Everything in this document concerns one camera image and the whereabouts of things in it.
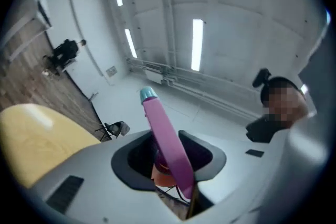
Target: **person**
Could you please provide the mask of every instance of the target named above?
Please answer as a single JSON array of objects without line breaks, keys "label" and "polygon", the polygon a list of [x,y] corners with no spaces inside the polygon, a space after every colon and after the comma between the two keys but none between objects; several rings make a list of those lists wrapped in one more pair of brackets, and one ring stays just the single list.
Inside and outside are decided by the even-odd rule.
[{"label": "person", "polygon": [[253,81],[254,88],[263,85],[260,100],[266,113],[246,126],[252,142],[269,143],[276,132],[291,128],[309,112],[305,95],[292,81],[270,76],[267,69],[261,69]]},{"label": "person", "polygon": [[56,70],[57,67],[64,69],[66,64],[78,55],[79,48],[85,45],[85,39],[79,43],[76,43],[74,40],[66,39],[64,43],[53,50],[52,56],[48,56],[48,59]]}]

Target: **wooden floor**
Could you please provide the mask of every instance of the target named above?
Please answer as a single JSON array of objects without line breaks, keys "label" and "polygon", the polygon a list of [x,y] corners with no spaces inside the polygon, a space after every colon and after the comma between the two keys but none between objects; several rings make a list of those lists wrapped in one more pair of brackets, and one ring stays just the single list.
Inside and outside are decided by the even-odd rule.
[{"label": "wooden floor", "polygon": [[15,35],[1,51],[0,58],[0,111],[14,104],[35,103],[52,108],[69,117],[98,139],[101,128],[92,104],[80,92],[66,73],[60,77],[45,76],[44,55],[51,54],[51,45],[46,34],[37,37],[9,63],[7,59],[30,33],[36,31],[34,21]]}]

